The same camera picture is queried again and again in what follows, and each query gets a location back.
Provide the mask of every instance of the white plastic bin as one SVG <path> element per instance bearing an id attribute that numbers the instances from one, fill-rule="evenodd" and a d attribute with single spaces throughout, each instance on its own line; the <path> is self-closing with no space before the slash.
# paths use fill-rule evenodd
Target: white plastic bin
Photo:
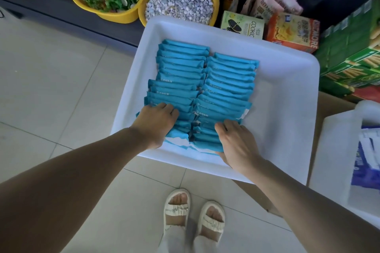
<path id="1" fill-rule="evenodd" d="M 128 127 L 144 105 L 148 79 L 157 75 L 155 56 L 165 38 L 206 45 L 260 66 L 243 124 L 254 133 L 263 157 L 306 184 L 314 135 L 319 64 L 311 54 L 219 28 L 167 16 L 151 19 L 142 35 L 111 133 Z M 250 182 L 225 165 L 219 156 L 164 143 L 140 156 Z"/>
<path id="2" fill-rule="evenodd" d="M 380 227 L 379 190 L 351 185 L 362 125 L 380 125 L 379 103 L 325 118 L 309 187 Z"/>

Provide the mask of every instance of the person's left hand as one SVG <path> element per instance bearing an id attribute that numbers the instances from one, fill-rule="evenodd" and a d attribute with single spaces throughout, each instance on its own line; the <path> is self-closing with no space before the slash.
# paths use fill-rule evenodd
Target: person's left hand
<path id="1" fill-rule="evenodd" d="M 160 103 L 155 107 L 147 105 L 141 109 L 130 128 L 137 130 L 148 142 L 147 149 L 158 148 L 173 128 L 178 116 L 179 112 L 172 104 Z"/>

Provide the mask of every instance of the foot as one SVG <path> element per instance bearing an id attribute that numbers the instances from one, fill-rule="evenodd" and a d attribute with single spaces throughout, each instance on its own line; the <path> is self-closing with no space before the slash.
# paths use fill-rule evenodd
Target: foot
<path id="1" fill-rule="evenodd" d="M 224 222 L 221 214 L 214 206 L 211 206 L 210 208 L 207 209 L 206 215 L 216 221 Z M 205 236 L 208 239 L 218 242 L 221 236 L 221 233 L 212 231 L 211 229 L 202 225 L 202 229 L 199 235 Z"/>
<path id="2" fill-rule="evenodd" d="M 172 205 L 182 205 L 187 204 L 187 194 L 177 194 L 169 201 L 169 204 Z M 166 225 L 176 225 L 176 226 L 185 226 L 186 216 L 170 216 L 165 214 Z"/>

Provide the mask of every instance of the sandal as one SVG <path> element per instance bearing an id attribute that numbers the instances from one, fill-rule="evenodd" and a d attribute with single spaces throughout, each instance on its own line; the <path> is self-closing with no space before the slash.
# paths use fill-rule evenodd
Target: sandal
<path id="1" fill-rule="evenodd" d="M 214 207 L 216 210 L 218 210 L 219 214 L 221 215 L 223 222 L 216 221 L 215 219 L 212 219 L 211 217 L 209 217 L 206 214 L 207 210 L 211 206 Z M 198 221 L 198 228 L 197 228 L 196 236 L 198 236 L 199 233 L 201 232 L 202 226 L 205 226 L 206 228 L 208 228 L 214 232 L 220 233 L 219 239 L 218 239 L 218 241 L 216 241 L 216 243 L 219 243 L 221 236 L 224 232 L 225 222 L 226 222 L 226 213 L 224 212 L 222 206 L 215 201 L 207 201 L 206 204 L 203 205 L 203 207 L 201 209 L 201 213 L 199 214 L 199 221 Z"/>
<path id="2" fill-rule="evenodd" d="M 187 203 L 181 204 L 181 205 L 175 205 L 175 204 L 169 204 L 170 200 L 178 195 L 185 193 L 187 195 Z M 166 215 L 169 216 L 186 216 L 185 220 L 185 228 L 187 227 L 187 219 L 189 216 L 190 211 L 190 193 L 186 189 L 176 189 L 173 192 L 171 192 L 166 199 L 165 206 L 164 206 L 164 234 L 165 232 L 172 227 L 173 225 L 167 225 L 166 224 Z"/>

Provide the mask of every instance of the person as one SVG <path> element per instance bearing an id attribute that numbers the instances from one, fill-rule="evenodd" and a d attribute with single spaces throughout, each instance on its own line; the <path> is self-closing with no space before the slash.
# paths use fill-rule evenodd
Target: person
<path id="1" fill-rule="evenodd" d="M 140 152 L 161 146 L 178 115 L 170 104 L 145 106 L 131 127 L 1 183 L 0 252 L 60 252 L 122 168 Z M 215 130 L 223 145 L 222 159 L 267 195 L 307 252 L 379 251 L 376 227 L 261 157 L 247 128 L 225 120 Z M 165 234 L 159 252 L 183 251 L 190 206 L 187 191 L 170 194 L 164 206 Z M 224 224 L 222 207 L 206 203 L 194 249 L 216 252 Z"/>

